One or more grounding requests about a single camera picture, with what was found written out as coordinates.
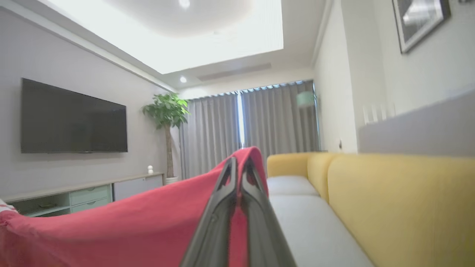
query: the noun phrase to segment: wall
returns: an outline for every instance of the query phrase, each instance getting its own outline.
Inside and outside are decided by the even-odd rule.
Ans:
[[[321,139],[324,150],[355,153],[355,113],[342,2],[335,0],[314,66],[315,90],[320,97]]]
[[[358,136],[365,125],[363,107],[386,103],[382,50],[373,0],[342,0],[342,12]]]
[[[3,9],[0,36],[0,197],[165,171],[164,133],[139,112],[163,89]],[[127,106],[129,152],[21,154],[22,77]]]
[[[131,57],[130,55],[126,54],[125,52],[119,50],[117,47],[114,47],[110,43],[105,40],[100,39],[95,34],[85,30],[81,26],[77,25],[73,21],[62,17],[56,11],[48,10],[44,8],[45,6],[40,3],[39,1],[29,1],[29,0],[0,0],[0,8],[5,8],[10,10],[21,17],[32,21],[44,29],[47,29],[50,32],[55,33],[55,35],[60,36],[73,44],[76,44],[92,53],[107,59],[110,62],[113,62],[117,66],[120,66],[144,79],[150,81],[151,83],[158,85],[161,88],[164,88],[168,91],[174,92],[175,89],[170,85],[166,84],[165,82],[157,79],[155,76],[151,75],[150,73],[156,72],[155,70],[147,67],[145,64],[138,62],[137,59]],[[21,2],[22,5],[29,6],[29,8],[33,8],[32,10],[40,11],[43,15],[39,15],[28,8],[18,4],[17,2]],[[64,27],[60,26],[65,25],[64,27],[69,27],[69,29],[73,28],[76,30],[77,33],[82,34],[82,37],[76,35],[75,33],[71,32],[70,30],[65,29]],[[96,41],[95,44],[91,43],[90,39],[94,39]]]
[[[369,124],[360,129],[360,152],[475,157],[474,103],[472,90]]]
[[[210,85],[186,88],[180,91],[180,97],[193,99],[260,86],[307,80],[312,79],[312,77],[313,72],[310,68],[260,71],[248,75],[231,76],[229,78],[220,79],[218,82]]]
[[[443,100],[475,84],[475,3],[450,0],[452,17],[407,55],[399,51],[390,0],[373,0],[387,98],[398,114]]]

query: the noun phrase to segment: plant pot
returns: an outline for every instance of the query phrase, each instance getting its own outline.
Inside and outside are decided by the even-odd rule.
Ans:
[[[180,179],[178,177],[165,178],[165,185],[178,182]]]

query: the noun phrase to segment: white cushion on sofa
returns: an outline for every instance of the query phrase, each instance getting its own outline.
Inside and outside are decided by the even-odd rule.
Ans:
[[[270,202],[298,267],[373,267],[321,198],[270,195]]]
[[[313,185],[303,176],[275,176],[267,179],[269,195],[319,196]]]

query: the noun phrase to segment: gray curtain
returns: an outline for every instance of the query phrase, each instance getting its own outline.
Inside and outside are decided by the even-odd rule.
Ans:
[[[264,162],[273,154],[319,150],[315,107],[297,106],[304,91],[313,92],[313,81],[243,91],[245,146],[258,147]]]
[[[239,149],[237,94],[189,101],[180,129],[183,179],[209,172]]]

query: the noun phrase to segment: red cloth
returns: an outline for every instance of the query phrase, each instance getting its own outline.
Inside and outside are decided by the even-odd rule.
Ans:
[[[251,157],[265,190],[262,156],[241,149],[238,177]],[[106,206],[78,213],[29,218],[0,212],[0,266],[148,267],[179,266],[224,166]],[[247,221],[241,209],[231,222],[231,267],[246,265]]]

